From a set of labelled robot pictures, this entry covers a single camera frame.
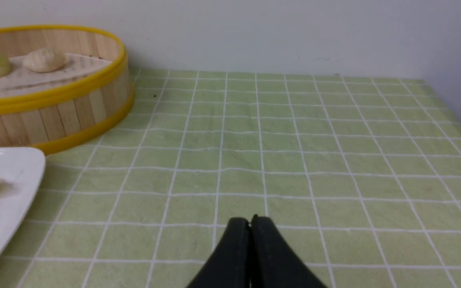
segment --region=bamboo steamer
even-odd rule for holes
[[[0,52],[7,57],[43,47],[111,63],[60,87],[0,98],[0,147],[32,146],[45,154],[69,149],[117,125],[133,106],[126,49],[113,34],[79,26],[0,29]]]

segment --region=white grid line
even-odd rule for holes
[[[319,90],[318,90],[318,86],[317,86],[317,84],[316,84],[316,82],[315,82],[315,78],[313,77],[313,79],[314,79],[314,86],[316,87],[316,90],[318,91],[318,95],[320,95],[320,94],[319,94]],[[323,109],[324,109],[324,111],[325,111],[325,115],[327,116],[327,118],[330,119],[330,116],[329,116],[329,114],[328,114],[328,112],[327,112],[327,110],[326,110],[325,105],[323,105]],[[348,164],[348,160],[346,159],[346,157],[345,157],[344,154],[343,154],[343,150],[342,150],[342,148],[341,148],[341,144],[340,144],[339,139],[338,139],[338,137],[337,137],[337,135],[336,135],[336,133],[335,133],[335,129],[333,129],[332,121],[329,121],[328,123],[330,124],[330,128],[331,128],[331,130],[332,130],[332,133],[334,134],[335,142],[337,143],[337,146],[338,146],[338,148],[339,148],[339,152],[341,153],[341,157],[343,158],[343,161],[344,161],[344,164],[345,164],[345,166],[346,166],[346,169],[348,170],[348,173],[351,175],[351,168],[350,168],[350,166],[349,166],[349,164]],[[361,203],[362,209],[364,210],[364,214],[366,215],[366,218],[367,218],[367,221],[368,221],[368,223],[369,223],[369,226],[370,226],[371,228],[373,228],[373,227],[374,227],[374,226],[373,226],[373,222],[371,221],[371,217],[369,216],[369,213],[368,213],[368,211],[367,211],[367,209],[366,209],[366,205],[364,204],[364,201],[362,200],[362,194],[361,194],[361,192],[360,192],[360,189],[359,189],[359,185],[358,185],[358,183],[357,183],[357,180],[355,179],[355,177],[354,177],[353,175],[351,175],[351,178],[352,178],[353,183],[354,183],[354,185],[355,185],[355,191],[357,191],[357,193],[359,194],[359,201],[360,201],[360,203]],[[390,268],[389,268],[389,266],[388,266],[389,264],[388,264],[388,262],[387,262],[387,258],[385,257],[384,251],[383,251],[383,249],[382,249],[382,245],[380,244],[380,241],[379,241],[379,239],[378,239],[378,235],[377,235],[377,233],[376,233],[375,231],[373,231],[373,237],[375,238],[375,242],[376,242],[376,244],[377,244],[377,247],[378,247],[380,256],[382,257],[382,261],[384,262],[384,264],[385,264],[386,267],[387,267],[387,273],[389,274],[389,279],[390,279],[390,281],[391,281],[391,283],[392,283],[392,286],[393,286],[394,288],[397,288],[396,281],[394,280],[394,276],[392,275],[392,272],[391,272],[391,270],[390,270]]]
[[[136,87],[137,89],[143,90],[160,90],[160,88],[155,87]],[[179,91],[193,91],[193,89],[184,89],[184,88],[165,88],[165,90],[179,90]],[[225,90],[212,90],[212,89],[196,89],[195,91],[210,91],[210,92],[224,92]],[[254,93],[255,91],[242,91],[242,90],[227,90],[228,92],[239,92],[239,93]],[[272,92],[272,91],[258,91],[259,93],[265,94],[285,94],[285,92]],[[291,94],[316,94],[316,91],[306,91],[306,92],[291,92]],[[322,94],[336,94],[336,95],[344,95],[346,93],[336,93],[336,92],[322,92]],[[371,93],[353,93],[353,95],[378,95],[378,94],[371,94]],[[411,97],[410,94],[385,94],[386,96],[404,96],[404,97]],[[427,97],[427,98],[439,98],[436,95],[415,95],[417,97]]]
[[[155,99],[136,99],[136,102],[158,102],[158,100]],[[189,104],[189,101],[177,101],[177,100],[161,100],[162,103],[184,103],[184,104]],[[221,101],[194,101],[194,104],[197,103],[211,103],[211,104],[223,104]],[[248,103],[248,102],[227,102],[228,104],[245,104],[245,105],[256,105],[256,103]],[[259,102],[259,104],[265,104],[265,105],[272,105],[272,106],[289,106],[289,104],[278,104],[278,103],[268,103],[268,102]],[[291,104],[292,106],[322,106],[322,104]],[[335,105],[335,104],[325,104],[327,107],[356,107],[356,105]],[[388,109],[387,105],[380,105],[380,106],[375,106],[375,105],[359,105],[361,108],[385,108]],[[420,109],[419,106],[392,106],[392,108],[395,109]],[[430,110],[448,110],[451,111],[447,107],[426,107],[426,109]]]
[[[284,84],[286,86],[287,100],[289,101],[289,104],[291,105],[291,97],[289,96],[289,89],[287,88],[287,78],[286,78],[285,74],[284,74]],[[318,227],[321,227],[320,215],[318,213],[318,208],[316,207],[316,201],[314,199],[313,183],[312,183],[311,177],[310,177],[310,175],[308,173],[308,170],[307,170],[307,163],[305,162],[305,155],[304,155],[303,150],[302,150],[302,142],[300,141],[300,135],[298,134],[298,126],[297,126],[297,123],[296,123],[295,110],[293,109],[293,106],[291,106],[291,115],[293,116],[293,125],[295,126],[296,138],[297,138],[297,141],[298,141],[298,147],[300,148],[300,155],[302,157],[302,163],[303,163],[303,169],[305,171],[305,177],[307,178],[307,184],[309,186],[309,194],[311,195],[311,202],[312,202],[312,205],[313,205],[314,215],[316,217],[316,223],[318,224]],[[330,267],[331,261],[330,261],[330,256],[328,255],[328,250],[327,250],[327,247],[326,247],[326,242],[325,242],[325,237],[323,235],[323,230],[319,229],[319,233],[320,233],[321,244],[323,246],[323,253],[325,254],[325,261],[326,261],[326,264],[329,265],[328,266],[328,275],[330,277],[332,287],[335,288],[336,287],[335,278],[334,278],[334,275],[333,275],[332,268]]]
[[[225,73],[225,93],[223,94],[223,117],[222,117],[222,130],[225,130],[225,106],[227,103],[227,77],[228,72]],[[216,247],[216,225],[218,224],[218,204],[219,204],[219,194],[220,194],[220,183],[222,177],[222,155],[223,155],[223,135],[224,133],[220,131],[220,151],[218,156],[218,179],[216,180],[216,195],[214,199],[214,220],[212,228],[212,246],[211,249],[214,250]]]
[[[68,191],[64,190],[57,190],[57,189],[41,189],[40,192],[55,192],[55,193],[69,193]],[[117,194],[117,192],[87,192],[87,191],[73,191],[72,194],[81,194],[81,195],[112,195]],[[139,194],[139,195],[159,195],[167,197],[165,193],[159,192],[147,192],[147,191],[122,191],[121,193],[127,194]],[[264,197],[263,194],[257,193],[227,193],[227,192],[220,192],[219,195],[226,195],[226,196],[243,196],[243,197]],[[186,197],[186,196],[216,196],[216,193],[175,193],[170,195],[170,197]],[[358,197],[319,197],[319,196],[291,196],[291,195],[276,195],[276,194],[268,194],[267,197],[271,198],[285,198],[285,199],[312,199],[315,200],[359,200]],[[406,199],[406,198],[375,198],[375,197],[364,197],[362,198],[363,201],[383,201],[383,202],[420,202],[420,203],[441,203],[441,204],[454,204],[456,202],[461,203],[461,200],[430,200],[430,199]]]
[[[369,121],[369,122],[396,122],[398,121],[393,121],[393,120],[375,120],[375,121]],[[131,129],[131,128],[114,128],[113,130],[123,130],[123,131],[136,131],[136,132],[143,132],[145,131],[144,129]],[[170,131],[170,132],[183,132],[182,130],[176,130],[176,129],[168,129],[168,128],[151,128],[149,130],[152,131]],[[221,133],[222,131],[220,130],[188,130],[188,133]],[[259,131],[243,131],[243,132],[236,132],[236,131],[223,131],[223,133],[231,133],[231,134],[254,134],[254,133],[259,133]],[[287,132],[269,132],[269,131],[262,131],[261,133],[264,134],[276,134],[276,135],[296,135],[296,133],[287,133]],[[333,134],[322,134],[322,133],[298,133],[298,135],[307,135],[307,136],[333,136]],[[389,136],[382,136],[382,135],[362,135],[362,134],[337,134],[338,137],[375,137],[375,138],[414,138],[414,139],[455,139],[455,140],[461,140],[461,137],[432,137],[432,136],[395,136],[395,135],[389,135]]]
[[[140,227],[160,227],[161,223],[139,223],[139,222],[87,222],[87,221],[46,221],[46,220],[24,220],[25,222],[35,224],[77,224],[77,225],[122,225],[122,226],[140,226]],[[179,224],[164,224],[165,227],[203,227],[203,228],[225,228],[225,224],[198,224],[198,223],[179,223]],[[364,228],[364,227],[322,227],[322,226],[289,226],[289,225],[276,225],[279,229],[293,229],[293,230],[321,230],[321,231],[366,231],[366,232],[395,232],[395,233],[432,233],[432,234],[461,234],[461,230],[417,230],[417,229],[402,229],[402,228]]]
[[[392,113],[394,113],[394,115],[396,116],[396,118],[399,120],[396,112],[394,111],[394,109],[391,108],[391,111]],[[403,127],[403,129],[405,130],[405,132],[408,132],[407,128],[405,127],[405,125],[400,121],[399,122],[401,124],[401,126]],[[456,204],[456,206],[459,208],[460,212],[461,212],[461,205],[458,201],[456,201],[456,198],[455,196],[453,195],[453,193],[451,192],[450,188],[448,187],[448,185],[446,184],[446,182],[443,180],[445,179],[444,175],[439,175],[439,173],[437,173],[437,170],[434,168],[434,166],[431,164],[431,162],[428,160],[428,156],[426,156],[424,153],[423,153],[423,150],[419,147],[419,145],[417,144],[417,142],[415,141],[415,139],[413,137],[411,137],[411,140],[412,142],[414,143],[414,145],[417,147],[417,149],[419,150],[419,152],[421,153],[422,157],[425,159],[425,162],[426,164],[428,164],[428,166],[430,167],[430,169],[433,171],[433,173],[435,175],[437,175],[437,179],[440,180],[441,184],[443,184],[444,188],[446,189],[446,191],[448,192],[448,194],[450,195],[450,197],[453,199],[454,203]]]
[[[166,76],[167,80],[165,81],[165,83],[168,81],[168,76],[169,75],[170,75],[170,71],[168,71],[168,75]],[[159,98],[161,98],[161,96],[163,96],[163,92],[164,92],[164,87],[161,90]],[[147,128],[149,128],[150,124],[152,123],[152,119],[154,118],[154,111],[156,111],[156,109],[158,107],[158,104],[159,104],[159,102],[154,106],[154,109],[152,110],[152,115],[150,117],[150,121],[147,124]],[[146,129],[145,132],[143,133],[143,136],[141,137],[141,141],[140,141],[139,146],[141,146],[143,144],[143,142],[145,141],[145,138],[147,136],[147,131],[148,130]],[[97,259],[97,255],[99,254],[99,252],[101,250],[101,247],[102,247],[102,243],[104,242],[104,238],[106,237],[106,233],[107,233],[108,227],[109,227],[109,222],[113,218],[113,214],[115,213],[115,210],[117,209],[118,202],[120,200],[120,196],[122,195],[122,190],[124,189],[124,186],[126,185],[127,179],[128,179],[128,177],[130,175],[130,172],[132,171],[132,167],[134,166],[134,164],[136,162],[136,159],[138,158],[139,153],[140,153],[140,148],[136,149],[136,152],[135,152],[135,155],[133,157],[133,160],[132,160],[130,166],[128,167],[128,171],[126,172],[126,175],[125,175],[125,177],[124,177],[124,179],[122,181],[122,184],[120,185],[120,188],[119,188],[118,193],[117,193],[117,197],[116,197],[115,202],[113,203],[113,206],[111,208],[110,215],[108,215],[108,220],[106,221],[106,225],[104,225],[104,229],[102,230],[101,238],[99,239],[99,243],[97,243],[97,248],[95,249],[94,255],[92,257],[92,262],[90,263],[90,266],[88,267],[88,270],[87,270],[86,275],[84,277],[82,288],[85,288],[86,284],[88,283],[88,279],[89,279],[90,274],[92,272],[92,269],[94,267],[95,260]]]
[[[263,192],[264,192],[264,215],[269,216],[268,212],[268,193],[266,188],[266,174],[264,171],[264,154],[263,154],[263,147],[262,147],[262,133],[261,133],[261,118],[259,113],[259,93],[257,88],[257,74],[255,74],[255,85],[256,85],[256,100],[257,100],[257,129],[259,134],[259,153],[261,154],[261,173],[262,173],[262,182],[263,182]]]
[[[99,138],[99,141],[97,142],[97,144],[100,144],[102,139],[104,138],[104,135],[101,136],[101,138]],[[38,247],[37,249],[37,252],[35,253],[35,255],[32,257],[31,259],[31,262],[30,264],[28,265],[28,268],[26,268],[26,271],[24,272],[24,274],[22,275],[18,285],[17,285],[17,288],[21,288],[22,285],[24,285],[24,281],[26,280],[26,278],[28,277],[29,273],[31,272],[31,269],[33,268],[33,265],[35,264],[35,261],[36,259],[38,258],[38,256],[40,255],[40,253],[42,252],[42,249],[44,248],[44,246],[46,245],[46,242],[47,240],[49,239],[49,237],[51,236],[51,233],[53,232],[53,229],[55,227],[55,222],[59,221],[60,219],[60,216],[62,215],[62,212],[64,211],[67,203],[69,202],[69,199],[71,198],[72,196],[72,192],[74,191],[75,187],[77,186],[77,184],[79,183],[79,181],[81,180],[84,172],[86,171],[86,168],[88,167],[88,165],[90,164],[90,162],[92,161],[92,158],[94,157],[95,155],[95,151],[97,150],[97,145],[94,147],[94,149],[92,150],[92,153],[90,154],[90,156],[88,157],[88,160],[86,161],[86,165],[84,166],[84,168],[79,172],[79,175],[77,177],[77,179],[75,180],[75,182],[72,184],[72,187],[70,188],[69,192],[67,192],[67,196],[65,197],[65,200],[62,204],[62,206],[60,207],[60,209],[58,210],[58,213],[53,221],[53,224],[51,225],[51,227],[49,228],[49,230],[47,231],[45,237],[44,237],[44,240],[42,240],[42,243],[40,244],[40,246]]]
[[[150,285],[150,281],[152,280],[152,272],[154,270],[154,264],[155,260],[158,255],[158,250],[159,250],[159,243],[161,242],[161,236],[163,234],[163,229],[166,221],[166,216],[168,214],[168,205],[170,204],[170,196],[172,195],[172,189],[174,188],[174,181],[175,177],[177,176],[177,168],[179,168],[179,162],[181,161],[181,153],[182,153],[182,146],[184,145],[184,139],[186,138],[186,131],[188,129],[188,123],[190,121],[190,114],[192,113],[192,107],[193,107],[193,100],[195,98],[195,91],[197,91],[197,83],[198,83],[198,75],[199,72],[197,72],[197,79],[195,80],[195,87],[193,90],[193,95],[192,95],[192,103],[190,104],[190,109],[188,110],[188,115],[186,117],[186,124],[184,125],[184,132],[182,134],[181,138],[181,144],[179,146],[179,152],[177,153],[177,160],[175,162],[175,168],[174,168],[174,173],[172,175],[172,182],[170,182],[170,187],[168,188],[168,197],[166,198],[166,203],[165,203],[165,209],[163,211],[163,218],[161,219],[161,226],[159,227],[159,232],[158,232],[158,237],[156,239],[156,245],[154,246],[154,253],[152,254],[152,262],[150,263],[150,267],[148,269],[147,273],[147,282],[145,285],[145,288],[148,288]]]
[[[150,116],[150,113],[134,113],[130,112],[130,115],[141,115],[141,116]],[[156,113],[157,115],[168,115],[168,116],[186,116],[186,114],[170,114],[170,113]],[[191,115],[190,117],[207,117],[207,118],[221,118],[221,115]],[[255,119],[258,117],[251,117],[245,115],[225,115],[227,118],[251,118]],[[272,116],[263,116],[263,119],[291,119],[291,117],[272,117]],[[310,119],[310,120],[331,120],[331,121],[350,121],[350,122],[357,122],[362,121],[358,119],[333,119],[333,118],[318,118],[318,117],[296,117],[296,119]],[[394,122],[394,120],[368,120],[370,122]],[[424,120],[402,120],[402,122],[413,122],[413,123],[433,123],[433,121],[424,121]],[[459,122],[453,121],[437,121],[439,123],[447,123],[447,124],[460,124]]]
[[[107,145],[99,145],[99,148],[110,148],[110,149],[117,149],[117,150],[134,150],[137,148],[145,148],[145,149],[158,149],[158,150],[179,150],[179,148],[176,147],[162,147],[162,146],[132,146],[132,147],[119,147],[119,146],[107,146]],[[219,150],[218,147],[205,147],[205,148],[182,148],[181,150],[185,151],[204,151],[204,150]],[[259,153],[259,150],[238,150],[238,149],[229,149],[229,148],[222,148],[223,151],[232,151],[232,152],[256,152]],[[263,150],[265,153],[290,153],[290,152],[300,152],[300,150]],[[339,152],[332,152],[332,151],[302,151],[304,154],[339,154]],[[362,155],[362,156],[379,156],[382,155],[380,153],[355,153],[355,152],[344,152],[344,155]],[[422,157],[420,154],[385,154],[386,156],[419,156]],[[458,155],[429,155],[429,157],[433,158],[461,158],[461,156]],[[81,166],[73,166],[70,164],[62,164],[60,162],[48,162],[48,166],[62,166],[66,168],[81,168]],[[93,169],[99,169],[101,167],[88,167],[88,170],[93,170]],[[112,169],[111,167],[102,167],[102,169]]]
[[[430,119],[432,119],[434,122],[435,122],[435,119],[428,113],[428,111],[421,105],[421,103],[419,102],[419,100],[417,100],[416,97],[414,97],[412,95],[412,97],[415,99],[415,101],[417,102],[417,104],[419,104],[419,106],[421,106],[421,108],[425,111],[425,113],[428,115],[428,117],[430,117]],[[445,131],[441,128],[441,126],[439,125],[439,123],[435,122],[435,124],[437,125],[437,127],[441,130],[441,132],[443,133],[444,136],[446,136],[446,138],[448,139],[448,141],[451,142],[452,146],[459,152],[459,154],[461,155],[461,150],[456,146],[456,144],[451,141],[451,139],[449,139],[447,137],[447,134],[445,133]],[[434,167],[432,166],[432,164],[430,162],[428,162],[428,165],[430,165],[430,167],[434,170]],[[445,181],[443,181],[442,179],[441,180],[441,183],[444,185],[444,187],[446,188],[447,192],[449,193],[449,195],[451,196],[451,198],[453,198],[453,200],[456,200],[453,192],[450,190],[450,188],[448,187],[447,183]],[[456,206],[458,206],[460,212],[461,212],[461,205],[460,203],[456,202]]]
[[[140,79],[165,79],[165,77],[155,77],[155,76],[144,76],[144,77],[137,77],[134,76],[133,78],[140,78]],[[192,77],[171,77],[170,79],[174,80],[195,80],[195,78]],[[199,80],[225,80],[225,78],[199,78]],[[229,78],[229,80],[237,80],[237,81],[253,81],[253,79],[242,79],[242,78]],[[284,80],[282,79],[257,79],[258,81],[268,81],[268,82],[282,82]],[[313,80],[295,80],[295,79],[289,79],[287,80],[288,82],[312,82]],[[334,84],[340,84],[340,80],[336,81],[329,81],[329,80],[316,80],[316,83],[334,83]],[[350,82],[347,81],[347,84],[360,84],[360,85],[373,85],[373,82]],[[400,83],[376,83],[380,86],[401,86],[403,84],[406,84],[404,82]],[[428,84],[408,84],[412,86],[428,86]]]
[[[81,167],[77,166],[66,166],[64,164],[55,164],[54,166],[62,166],[66,168],[73,168],[80,170]],[[117,168],[110,168],[110,167],[100,167],[97,170],[127,170],[127,167],[117,167]],[[203,172],[203,173],[212,173],[212,172],[219,172],[219,171],[232,171],[232,170],[241,170],[241,171],[249,171],[249,172],[257,172],[262,173],[261,170],[253,170],[247,168],[223,168],[221,170],[200,170],[200,169],[175,169],[175,168],[166,168],[166,167],[159,167],[159,166],[135,166],[131,168],[132,170],[139,170],[139,169],[152,169],[152,170],[164,170],[164,171],[178,171],[178,172]],[[95,170],[95,168],[87,168],[86,170]],[[269,172],[265,171],[265,174],[271,175],[305,175],[304,172],[288,172],[288,171],[281,171],[281,172]],[[392,174],[374,174],[374,173],[349,173],[349,172],[326,172],[326,171],[318,171],[318,172],[309,172],[309,175],[352,175],[352,176],[378,176],[378,177],[394,177]],[[437,178],[437,179],[461,179],[461,176],[447,176],[447,175],[404,175],[398,174],[397,177],[404,177],[404,178]]]
[[[5,259],[15,260],[31,260],[31,257],[23,256],[2,256]],[[90,258],[34,258],[37,261],[62,261],[62,262],[90,262]],[[201,260],[154,260],[155,263],[161,264],[205,264],[205,261]],[[152,263],[152,260],[130,260],[130,259],[97,259],[96,263]],[[311,263],[304,262],[306,266],[312,267],[332,267],[332,268],[395,268],[395,269],[418,269],[418,270],[461,270],[461,266],[421,266],[421,265],[374,265],[374,264],[324,264],[324,263]]]
[[[344,83],[344,86],[346,87],[346,90],[348,91],[349,93],[349,89],[348,89],[348,85],[344,82],[344,79],[343,79],[343,83]],[[366,119],[364,118],[364,115],[362,115],[362,112],[360,111],[359,109],[359,114],[360,116],[362,117],[362,120],[364,120],[364,123],[366,125],[366,128],[368,129],[369,133],[371,135],[373,135],[373,130],[371,130],[371,128],[369,127],[369,124],[367,123]],[[387,159],[386,155],[384,155],[384,152],[383,152],[383,149],[382,147],[380,146],[380,144],[377,142],[377,140],[375,138],[373,138],[373,141],[375,142],[376,146],[378,147],[384,161],[386,162],[387,166],[389,167],[389,170],[391,171],[392,175],[394,175],[394,179],[396,180],[396,183],[397,185],[399,186],[399,188],[401,189],[401,191],[403,192],[403,194],[405,195],[405,197],[407,199],[410,199],[410,197],[408,196],[407,192],[405,191],[405,188],[403,187],[403,185],[401,184],[401,182],[399,181],[399,179],[397,178],[397,175],[395,173],[395,170],[392,168],[389,160]],[[412,202],[408,202],[408,204],[410,205],[410,209],[412,210],[412,213],[414,213],[415,217],[417,218],[417,221],[419,222],[419,224],[421,225],[421,227],[423,228],[423,231],[425,231],[425,236],[426,236],[426,239],[428,240],[428,242],[430,243],[430,246],[433,248],[433,251],[435,252],[435,254],[437,255],[437,258],[439,259],[439,262],[441,263],[442,266],[445,265],[443,259],[442,259],[442,256],[441,254],[439,253],[439,250],[437,250],[435,244],[433,243],[433,240],[431,239],[430,235],[428,233],[426,233],[426,227],[423,223],[423,221],[421,220],[421,217],[419,217],[419,214],[417,213],[414,205],[412,204]],[[449,279],[449,281],[451,282],[451,284],[453,285],[454,288],[457,288],[456,286],[456,283],[452,277],[452,275],[449,273],[449,271],[447,269],[444,270],[446,272],[446,275]]]

